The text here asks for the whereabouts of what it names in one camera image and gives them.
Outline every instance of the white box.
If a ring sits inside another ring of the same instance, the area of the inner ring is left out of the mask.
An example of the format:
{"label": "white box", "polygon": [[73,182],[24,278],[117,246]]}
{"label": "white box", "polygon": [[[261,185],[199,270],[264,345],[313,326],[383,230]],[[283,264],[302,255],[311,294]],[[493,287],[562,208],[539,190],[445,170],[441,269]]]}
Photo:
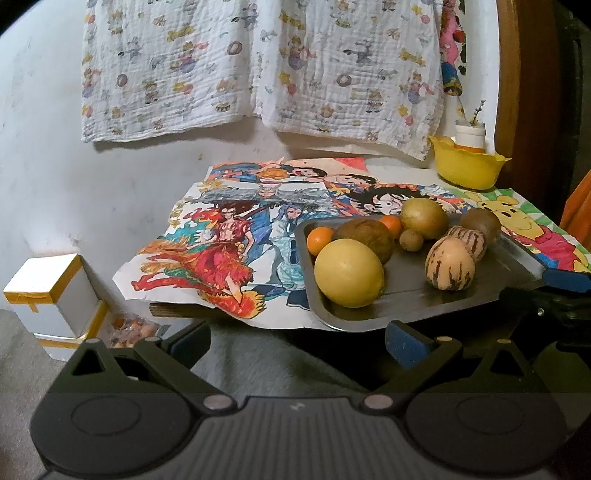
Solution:
{"label": "white box", "polygon": [[78,254],[30,258],[4,295],[29,332],[68,338],[82,334],[98,302]]}
{"label": "white box", "polygon": [[95,305],[94,314],[87,320],[84,332],[79,337],[68,338],[36,333],[35,338],[51,358],[68,361],[87,338],[100,338],[108,347],[112,322],[113,317],[109,306],[104,300],[99,300]]}

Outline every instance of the tangerine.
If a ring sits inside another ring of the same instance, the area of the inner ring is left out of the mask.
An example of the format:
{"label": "tangerine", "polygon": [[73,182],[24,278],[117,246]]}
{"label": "tangerine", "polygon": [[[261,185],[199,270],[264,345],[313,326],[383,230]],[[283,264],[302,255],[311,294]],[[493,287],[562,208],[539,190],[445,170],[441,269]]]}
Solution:
{"label": "tangerine", "polygon": [[332,241],[332,235],[335,231],[329,226],[319,226],[314,228],[306,239],[308,252],[315,257],[320,253],[326,245]]}
{"label": "tangerine", "polygon": [[379,221],[388,227],[394,238],[398,238],[404,229],[402,220],[394,215],[384,215]]}

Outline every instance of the lemon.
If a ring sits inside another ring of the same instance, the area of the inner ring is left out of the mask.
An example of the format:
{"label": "lemon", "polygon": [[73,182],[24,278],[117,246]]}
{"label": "lemon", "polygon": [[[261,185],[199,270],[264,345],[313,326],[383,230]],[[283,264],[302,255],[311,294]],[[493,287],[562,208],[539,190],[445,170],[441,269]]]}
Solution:
{"label": "lemon", "polygon": [[330,300],[353,309],[369,305],[384,289],[384,268],[378,256],[350,238],[335,240],[320,251],[314,277]]}

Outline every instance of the silver baking tray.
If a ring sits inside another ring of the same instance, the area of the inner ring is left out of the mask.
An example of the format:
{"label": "silver baking tray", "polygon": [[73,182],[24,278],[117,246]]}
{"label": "silver baking tray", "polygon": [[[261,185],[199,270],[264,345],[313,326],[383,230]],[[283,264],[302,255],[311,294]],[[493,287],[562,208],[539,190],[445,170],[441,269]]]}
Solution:
{"label": "silver baking tray", "polygon": [[[460,215],[450,215],[450,226],[458,224],[459,219]],[[396,242],[392,258],[384,265],[386,285],[383,295],[360,309],[341,307],[326,298],[316,285],[314,258],[308,253],[306,238],[318,226],[337,228],[348,220],[351,218],[307,220],[295,230],[310,310],[335,330],[368,332],[384,328],[392,320],[415,322],[495,301],[505,287],[532,289],[542,285],[545,267],[504,233],[476,266],[470,287],[455,292],[437,290],[427,282],[424,264],[433,242],[425,242],[421,251],[416,253],[403,250]]]}

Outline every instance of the triangular cutout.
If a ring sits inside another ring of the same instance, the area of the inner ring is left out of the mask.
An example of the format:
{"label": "triangular cutout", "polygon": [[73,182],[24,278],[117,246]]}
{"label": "triangular cutout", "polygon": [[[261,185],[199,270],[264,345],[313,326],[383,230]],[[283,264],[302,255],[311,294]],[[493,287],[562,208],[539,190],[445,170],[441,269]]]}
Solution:
{"label": "triangular cutout", "polygon": [[525,373],[507,350],[501,350],[492,364],[491,372],[494,374],[513,375],[514,377],[524,377]]}
{"label": "triangular cutout", "polygon": [[100,363],[99,356],[94,350],[88,349],[80,362],[78,362],[78,365],[76,365],[72,375],[99,374],[104,371],[105,368]]}

